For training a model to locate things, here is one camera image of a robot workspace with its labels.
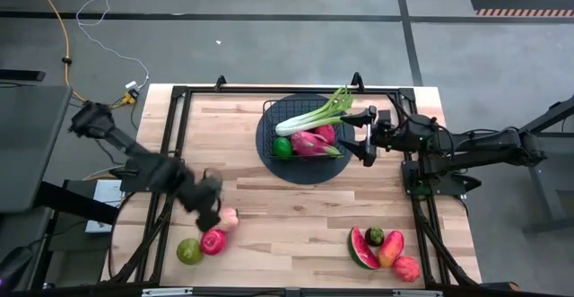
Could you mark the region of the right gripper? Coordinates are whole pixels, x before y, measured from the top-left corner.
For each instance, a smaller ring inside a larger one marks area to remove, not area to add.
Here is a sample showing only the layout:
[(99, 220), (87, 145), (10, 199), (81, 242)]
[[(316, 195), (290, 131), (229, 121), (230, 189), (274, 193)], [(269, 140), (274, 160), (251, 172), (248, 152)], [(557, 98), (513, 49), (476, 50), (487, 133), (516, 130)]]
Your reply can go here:
[(368, 140), (346, 141), (339, 140), (338, 143), (346, 150), (355, 155), (364, 167), (371, 167), (377, 158), (377, 147), (383, 148), (387, 152), (394, 150), (405, 152), (406, 147), (401, 138), (402, 128), (392, 125), (372, 124), (377, 116), (377, 108), (368, 106), (363, 112), (356, 115), (341, 116), (342, 122), (354, 127), (362, 128), (368, 126)]

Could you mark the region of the pink white peach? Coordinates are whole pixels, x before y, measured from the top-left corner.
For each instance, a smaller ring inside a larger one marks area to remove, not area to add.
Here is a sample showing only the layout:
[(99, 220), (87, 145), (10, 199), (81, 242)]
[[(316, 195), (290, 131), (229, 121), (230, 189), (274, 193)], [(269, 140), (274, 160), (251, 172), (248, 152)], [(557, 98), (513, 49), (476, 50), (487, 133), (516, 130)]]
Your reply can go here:
[(232, 232), (239, 226), (239, 214), (234, 208), (223, 208), (220, 212), (217, 228), (224, 232)]

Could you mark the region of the magenta round fruit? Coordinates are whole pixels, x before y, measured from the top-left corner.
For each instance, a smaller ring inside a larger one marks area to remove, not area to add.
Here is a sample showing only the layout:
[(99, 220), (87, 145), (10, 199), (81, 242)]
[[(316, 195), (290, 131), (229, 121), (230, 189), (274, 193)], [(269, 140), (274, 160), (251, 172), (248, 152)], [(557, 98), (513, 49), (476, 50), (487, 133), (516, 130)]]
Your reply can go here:
[(336, 132), (332, 125), (323, 125), (316, 127), (313, 133), (320, 135), (325, 143), (329, 145), (334, 145), (336, 143)]

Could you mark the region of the pink dragon fruit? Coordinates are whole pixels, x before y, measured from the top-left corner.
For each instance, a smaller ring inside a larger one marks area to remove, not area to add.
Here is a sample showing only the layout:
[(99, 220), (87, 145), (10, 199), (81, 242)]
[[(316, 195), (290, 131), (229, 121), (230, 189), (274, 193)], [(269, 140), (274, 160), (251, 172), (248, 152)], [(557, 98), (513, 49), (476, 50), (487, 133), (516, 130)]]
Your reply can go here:
[(326, 139), (307, 131), (299, 131), (291, 135), (291, 146), (301, 156), (327, 155), (338, 157), (341, 152), (326, 142)]

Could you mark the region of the white green leek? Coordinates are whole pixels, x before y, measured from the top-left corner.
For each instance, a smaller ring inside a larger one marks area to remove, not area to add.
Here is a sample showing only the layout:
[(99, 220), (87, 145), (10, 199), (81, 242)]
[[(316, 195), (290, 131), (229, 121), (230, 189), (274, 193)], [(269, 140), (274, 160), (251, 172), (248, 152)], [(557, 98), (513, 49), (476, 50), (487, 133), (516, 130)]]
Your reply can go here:
[(275, 127), (275, 133), (278, 136), (287, 136), (316, 127), (341, 123), (342, 114), (352, 107), (352, 103), (352, 94), (346, 86), (341, 86), (322, 107), (279, 123)]

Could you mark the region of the bright green lime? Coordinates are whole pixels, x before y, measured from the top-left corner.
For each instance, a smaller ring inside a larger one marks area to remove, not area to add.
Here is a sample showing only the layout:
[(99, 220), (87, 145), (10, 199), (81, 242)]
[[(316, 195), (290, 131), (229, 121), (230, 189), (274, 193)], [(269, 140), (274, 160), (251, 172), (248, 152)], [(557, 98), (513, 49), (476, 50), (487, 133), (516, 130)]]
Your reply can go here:
[(290, 158), (293, 153), (291, 141), (286, 137), (277, 137), (273, 141), (273, 155), (279, 158)]

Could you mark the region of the small green avocado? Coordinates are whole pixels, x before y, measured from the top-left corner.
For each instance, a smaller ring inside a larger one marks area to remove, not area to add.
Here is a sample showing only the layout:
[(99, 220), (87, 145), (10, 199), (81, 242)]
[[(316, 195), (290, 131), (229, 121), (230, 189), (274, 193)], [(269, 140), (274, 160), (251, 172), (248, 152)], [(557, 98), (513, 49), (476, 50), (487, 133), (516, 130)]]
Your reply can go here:
[(371, 247), (380, 247), (385, 240), (385, 233), (379, 227), (369, 227), (365, 231), (364, 239)]

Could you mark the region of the orange-red bell pepper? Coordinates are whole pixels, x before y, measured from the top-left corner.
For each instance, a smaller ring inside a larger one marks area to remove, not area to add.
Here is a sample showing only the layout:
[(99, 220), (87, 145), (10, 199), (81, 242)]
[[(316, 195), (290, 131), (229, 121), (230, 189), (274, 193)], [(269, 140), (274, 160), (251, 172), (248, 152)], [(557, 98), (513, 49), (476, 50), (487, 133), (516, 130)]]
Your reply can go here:
[(397, 258), (392, 268), (396, 276), (404, 282), (415, 282), (421, 274), (419, 263), (411, 257)]

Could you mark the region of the red apple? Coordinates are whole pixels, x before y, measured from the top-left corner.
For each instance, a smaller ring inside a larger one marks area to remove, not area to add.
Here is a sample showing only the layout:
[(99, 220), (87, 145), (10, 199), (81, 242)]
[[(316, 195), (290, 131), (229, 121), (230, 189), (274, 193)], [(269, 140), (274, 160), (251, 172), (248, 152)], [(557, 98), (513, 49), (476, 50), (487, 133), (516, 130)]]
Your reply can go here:
[(211, 229), (205, 232), (200, 240), (200, 248), (206, 255), (217, 255), (226, 246), (227, 237), (224, 231)]

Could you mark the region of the dark round mat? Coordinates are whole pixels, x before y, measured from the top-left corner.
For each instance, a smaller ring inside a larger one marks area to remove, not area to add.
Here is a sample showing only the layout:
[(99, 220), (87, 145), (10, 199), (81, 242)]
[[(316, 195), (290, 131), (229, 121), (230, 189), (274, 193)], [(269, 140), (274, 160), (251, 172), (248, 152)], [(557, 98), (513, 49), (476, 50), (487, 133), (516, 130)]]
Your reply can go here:
[(262, 163), (275, 176), (291, 183), (300, 185), (314, 185), (328, 181), (341, 173), (352, 158), (352, 154), (339, 143), (335, 144), (341, 155), (338, 157), (327, 156), (327, 159), (305, 160), (267, 160), (259, 155)]

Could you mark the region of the white box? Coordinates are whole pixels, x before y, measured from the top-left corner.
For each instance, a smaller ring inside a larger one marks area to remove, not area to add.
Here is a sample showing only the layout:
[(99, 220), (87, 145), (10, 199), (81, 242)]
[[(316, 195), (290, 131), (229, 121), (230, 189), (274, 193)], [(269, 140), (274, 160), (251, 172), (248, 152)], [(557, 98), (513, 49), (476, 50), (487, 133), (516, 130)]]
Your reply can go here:
[[(120, 187), (120, 179), (98, 179), (93, 198), (112, 207), (119, 207), (125, 197)], [(110, 224), (90, 220), (86, 223), (85, 232), (99, 234), (111, 232), (111, 229), (112, 226)]]

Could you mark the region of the red yellow mango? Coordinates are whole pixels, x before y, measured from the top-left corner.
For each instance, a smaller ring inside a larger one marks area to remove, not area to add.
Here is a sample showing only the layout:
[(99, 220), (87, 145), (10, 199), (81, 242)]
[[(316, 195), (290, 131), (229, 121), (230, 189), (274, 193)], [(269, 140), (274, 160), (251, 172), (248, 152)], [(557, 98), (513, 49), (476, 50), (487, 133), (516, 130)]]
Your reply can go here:
[(387, 234), (378, 251), (378, 261), (382, 267), (391, 267), (404, 250), (404, 235), (400, 231)]

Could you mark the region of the watermelon slice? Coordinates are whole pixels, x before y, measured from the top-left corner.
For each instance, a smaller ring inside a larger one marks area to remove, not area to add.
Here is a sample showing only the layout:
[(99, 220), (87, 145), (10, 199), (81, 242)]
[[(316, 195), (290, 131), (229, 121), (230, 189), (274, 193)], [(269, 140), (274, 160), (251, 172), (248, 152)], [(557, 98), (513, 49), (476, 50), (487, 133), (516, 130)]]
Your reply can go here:
[(380, 268), (378, 258), (373, 254), (359, 227), (350, 229), (347, 238), (347, 248), (352, 260), (360, 267), (377, 270)]

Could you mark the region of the black desk foot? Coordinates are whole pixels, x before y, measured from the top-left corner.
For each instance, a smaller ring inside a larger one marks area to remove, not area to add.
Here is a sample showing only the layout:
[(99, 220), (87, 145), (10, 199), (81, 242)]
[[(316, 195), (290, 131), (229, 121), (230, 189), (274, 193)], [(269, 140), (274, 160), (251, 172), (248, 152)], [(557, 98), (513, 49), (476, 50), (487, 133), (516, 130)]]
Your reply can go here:
[(42, 82), (45, 76), (43, 71), (0, 69), (0, 80)]

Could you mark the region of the silver aluminium bracket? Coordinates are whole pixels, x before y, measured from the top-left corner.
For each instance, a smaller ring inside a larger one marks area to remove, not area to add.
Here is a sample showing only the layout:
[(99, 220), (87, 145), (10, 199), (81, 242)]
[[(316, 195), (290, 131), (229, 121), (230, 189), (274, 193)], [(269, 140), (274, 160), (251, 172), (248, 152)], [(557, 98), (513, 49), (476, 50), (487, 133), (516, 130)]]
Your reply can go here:
[(141, 297), (187, 297), (193, 294), (194, 290), (191, 287), (163, 287), (143, 289)]

